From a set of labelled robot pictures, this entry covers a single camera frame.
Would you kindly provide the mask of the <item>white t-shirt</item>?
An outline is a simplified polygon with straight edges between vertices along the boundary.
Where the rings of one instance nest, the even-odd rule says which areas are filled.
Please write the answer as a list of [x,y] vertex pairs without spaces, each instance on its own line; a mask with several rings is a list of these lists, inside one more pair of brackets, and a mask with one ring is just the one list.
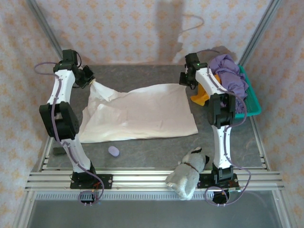
[[125,93],[93,82],[79,138],[102,143],[197,133],[185,86],[157,84]]

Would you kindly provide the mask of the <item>black connector box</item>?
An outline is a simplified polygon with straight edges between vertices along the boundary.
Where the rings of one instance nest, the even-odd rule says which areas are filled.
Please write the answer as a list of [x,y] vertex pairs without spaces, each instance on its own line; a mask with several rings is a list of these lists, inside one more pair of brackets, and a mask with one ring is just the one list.
[[228,191],[215,191],[212,202],[219,206],[226,206],[230,193]]
[[98,193],[93,191],[83,191],[78,195],[78,201],[86,206],[92,206],[97,203]]

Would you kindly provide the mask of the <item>grey white plush toy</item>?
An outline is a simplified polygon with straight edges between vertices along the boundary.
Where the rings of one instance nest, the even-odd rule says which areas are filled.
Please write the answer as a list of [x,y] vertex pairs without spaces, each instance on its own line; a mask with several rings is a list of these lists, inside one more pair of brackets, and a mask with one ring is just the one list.
[[180,200],[190,200],[199,182],[200,173],[209,162],[209,156],[202,152],[201,147],[196,147],[188,152],[170,173],[165,184],[172,189]]

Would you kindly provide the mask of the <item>aluminium mounting rail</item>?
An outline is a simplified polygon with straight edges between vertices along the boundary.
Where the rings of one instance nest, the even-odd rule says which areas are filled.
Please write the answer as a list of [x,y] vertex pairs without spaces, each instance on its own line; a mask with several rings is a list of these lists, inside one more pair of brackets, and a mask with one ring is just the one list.
[[[113,175],[112,190],[114,191],[166,191],[165,179],[171,170],[156,169],[105,169],[100,174]],[[70,190],[70,170],[44,170],[32,172],[26,183],[26,190]],[[278,171],[263,169],[251,170],[251,179],[247,190],[283,190],[283,178]]]

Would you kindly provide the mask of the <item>teal plastic basket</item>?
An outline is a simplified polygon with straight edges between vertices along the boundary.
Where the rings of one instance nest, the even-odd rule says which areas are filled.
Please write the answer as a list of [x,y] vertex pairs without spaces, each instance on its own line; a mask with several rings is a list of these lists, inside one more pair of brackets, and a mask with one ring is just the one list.
[[261,113],[261,106],[256,93],[244,68],[241,65],[238,65],[238,67],[239,73],[233,77],[233,80],[236,82],[233,82],[230,92],[236,93],[243,99],[247,107],[247,117],[259,115]]

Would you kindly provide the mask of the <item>aluminium frame leg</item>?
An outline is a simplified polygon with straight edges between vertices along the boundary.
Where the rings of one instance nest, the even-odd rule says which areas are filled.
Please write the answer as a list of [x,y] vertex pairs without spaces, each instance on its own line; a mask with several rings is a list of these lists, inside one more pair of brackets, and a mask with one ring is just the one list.
[[279,219],[282,228],[293,228],[292,219],[289,215],[289,203],[284,190],[273,190],[272,191],[276,210],[279,215]]
[[34,191],[25,191],[23,193],[12,228],[27,228],[35,197],[36,193]]

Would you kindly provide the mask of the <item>grey metal sheet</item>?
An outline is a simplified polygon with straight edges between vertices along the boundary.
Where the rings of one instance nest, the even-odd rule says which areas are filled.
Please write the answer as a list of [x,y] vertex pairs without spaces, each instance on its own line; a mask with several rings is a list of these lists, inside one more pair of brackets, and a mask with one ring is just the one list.
[[105,200],[34,204],[27,228],[283,228],[273,203],[251,196],[228,207],[198,201]]

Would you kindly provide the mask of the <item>orange t-shirt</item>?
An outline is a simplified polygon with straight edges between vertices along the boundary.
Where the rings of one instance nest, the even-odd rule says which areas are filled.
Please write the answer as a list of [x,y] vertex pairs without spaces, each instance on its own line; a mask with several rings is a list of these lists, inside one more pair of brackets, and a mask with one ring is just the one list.
[[198,82],[198,93],[190,98],[191,101],[198,105],[204,106],[206,101],[213,95],[220,96],[224,94],[224,92],[221,92],[218,88],[223,88],[218,75],[208,75],[207,73],[197,72],[195,74],[195,80]]

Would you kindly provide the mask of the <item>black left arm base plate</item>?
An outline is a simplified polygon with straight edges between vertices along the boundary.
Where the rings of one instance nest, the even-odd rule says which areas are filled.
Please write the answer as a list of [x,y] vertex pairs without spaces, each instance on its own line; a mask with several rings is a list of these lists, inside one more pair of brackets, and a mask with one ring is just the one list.
[[[89,180],[78,180],[76,178],[75,175],[72,175],[70,176],[71,178],[71,183],[70,183],[70,188],[71,189],[102,189],[102,184],[101,182],[91,176],[91,175],[88,175],[89,176]],[[113,175],[112,174],[97,174],[97,176],[101,179],[101,181],[103,182],[104,184],[104,189],[111,189],[112,188],[112,183],[113,183]]]

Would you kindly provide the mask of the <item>aluminium frame post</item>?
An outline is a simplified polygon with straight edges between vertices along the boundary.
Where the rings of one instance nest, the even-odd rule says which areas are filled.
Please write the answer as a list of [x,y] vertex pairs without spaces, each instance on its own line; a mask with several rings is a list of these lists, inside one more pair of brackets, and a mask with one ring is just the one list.
[[255,29],[242,57],[240,58],[238,64],[244,66],[251,55],[254,53],[255,48],[257,47],[260,39],[262,38],[263,34],[266,32],[266,29],[276,15],[278,8],[280,7],[283,0],[271,0],[267,9],[265,10],[257,28]]
[[62,59],[62,48],[36,0],[25,0],[56,54]]

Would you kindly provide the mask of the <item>purple t-shirt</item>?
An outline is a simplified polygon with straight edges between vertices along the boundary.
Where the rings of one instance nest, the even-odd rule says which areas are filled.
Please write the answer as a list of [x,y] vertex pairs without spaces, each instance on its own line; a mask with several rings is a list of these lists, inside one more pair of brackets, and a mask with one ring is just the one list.
[[209,67],[214,75],[219,76],[221,85],[238,96],[236,98],[236,113],[243,113],[244,104],[240,99],[243,101],[246,99],[249,86],[245,81],[244,73],[240,72],[239,66],[229,54],[223,54],[213,58]]

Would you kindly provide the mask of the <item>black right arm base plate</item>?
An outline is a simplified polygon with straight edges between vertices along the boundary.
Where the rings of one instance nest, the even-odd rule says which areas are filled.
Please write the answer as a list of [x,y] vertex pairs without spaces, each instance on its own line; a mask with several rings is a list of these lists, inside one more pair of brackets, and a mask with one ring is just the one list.
[[202,173],[199,175],[199,182],[197,184],[198,189],[207,189],[212,186],[220,187],[222,189],[240,190],[238,177],[235,173],[233,174],[232,178],[227,178],[220,181],[217,180],[216,176],[211,173]]

